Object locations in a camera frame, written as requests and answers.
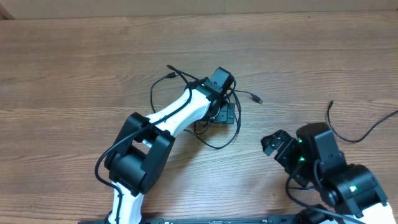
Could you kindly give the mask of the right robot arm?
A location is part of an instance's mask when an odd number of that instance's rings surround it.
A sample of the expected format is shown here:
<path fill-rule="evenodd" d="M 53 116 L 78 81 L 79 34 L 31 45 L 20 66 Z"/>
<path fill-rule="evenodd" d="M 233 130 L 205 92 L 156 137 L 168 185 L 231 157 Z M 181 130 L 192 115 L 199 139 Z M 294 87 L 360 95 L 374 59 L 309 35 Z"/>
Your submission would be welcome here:
<path fill-rule="evenodd" d="M 261 139 L 264 153 L 288 174 L 287 196 L 304 210 L 291 223 L 395 223 L 392 207 L 376 176 L 364 165 L 348 164 L 326 123 L 302 126 L 292 137 L 284 130 Z M 323 201 L 309 205 L 295 198 L 296 190 L 314 189 Z"/>

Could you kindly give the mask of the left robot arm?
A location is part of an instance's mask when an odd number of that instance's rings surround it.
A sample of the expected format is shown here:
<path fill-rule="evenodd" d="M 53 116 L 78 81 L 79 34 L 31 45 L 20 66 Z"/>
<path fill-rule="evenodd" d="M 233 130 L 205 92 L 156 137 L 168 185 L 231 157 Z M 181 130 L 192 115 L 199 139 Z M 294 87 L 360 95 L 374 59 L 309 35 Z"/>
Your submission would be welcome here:
<path fill-rule="evenodd" d="M 236 81 L 222 67 L 210 78 L 187 82 L 183 95 L 166 108 L 143 116 L 131 114 L 115 142 L 98 159 L 109 179 L 100 182 L 113 188 L 113 208 L 105 223 L 140 223 L 144 195 L 164 170 L 175 138 L 197 121 L 211 121 L 234 93 Z"/>

